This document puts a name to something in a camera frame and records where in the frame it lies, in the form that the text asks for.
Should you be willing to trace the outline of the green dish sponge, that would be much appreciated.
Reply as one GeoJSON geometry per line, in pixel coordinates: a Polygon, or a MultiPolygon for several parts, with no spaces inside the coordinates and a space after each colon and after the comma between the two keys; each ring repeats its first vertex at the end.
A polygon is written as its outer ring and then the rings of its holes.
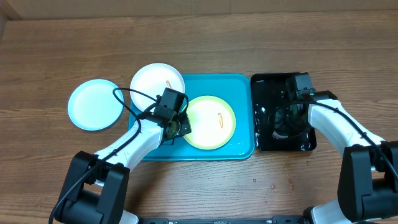
{"type": "Polygon", "coordinates": [[[272,136],[274,138],[276,138],[276,139],[287,139],[289,137],[289,134],[287,132],[284,132],[284,131],[282,131],[282,132],[274,131],[272,133],[272,136]]]}

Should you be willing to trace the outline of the yellow-green round plate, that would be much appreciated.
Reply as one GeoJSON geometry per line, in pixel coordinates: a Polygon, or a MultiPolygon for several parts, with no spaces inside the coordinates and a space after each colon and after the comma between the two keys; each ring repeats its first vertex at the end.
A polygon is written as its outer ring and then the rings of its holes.
{"type": "Polygon", "coordinates": [[[236,115],[232,107],[216,96],[199,96],[185,107],[191,133],[184,135],[190,145],[202,150],[224,146],[236,129],[236,115]]]}

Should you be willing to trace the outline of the light blue round plate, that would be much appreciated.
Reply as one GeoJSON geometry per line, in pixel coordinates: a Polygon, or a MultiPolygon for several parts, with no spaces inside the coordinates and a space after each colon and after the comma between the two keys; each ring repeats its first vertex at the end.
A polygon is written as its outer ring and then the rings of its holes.
{"type": "Polygon", "coordinates": [[[71,94],[67,112],[72,123],[86,131],[112,126],[123,112],[123,94],[109,80],[94,79],[82,83],[71,94]]]}

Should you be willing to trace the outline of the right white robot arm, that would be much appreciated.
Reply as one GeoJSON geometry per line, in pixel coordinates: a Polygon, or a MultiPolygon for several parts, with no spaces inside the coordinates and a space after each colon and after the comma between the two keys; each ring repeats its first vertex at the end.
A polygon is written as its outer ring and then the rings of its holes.
{"type": "Polygon", "coordinates": [[[301,223],[375,223],[397,216],[397,142],[368,131],[330,91],[298,91],[271,114],[276,132],[317,129],[342,156],[337,198],[306,209],[301,223]]]}

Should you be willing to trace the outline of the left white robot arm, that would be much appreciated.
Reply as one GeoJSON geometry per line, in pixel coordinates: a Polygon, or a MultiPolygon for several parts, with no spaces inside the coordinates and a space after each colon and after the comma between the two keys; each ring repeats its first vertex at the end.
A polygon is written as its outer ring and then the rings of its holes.
{"type": "Polygon", "coordinates": [[[142,113],[110,146],[94,154],[80,151],[70,163],[49,222],[138,224],[139,217],[124,209],[131,171],[164,142],[190,131],[186,113],[142,113]]]}

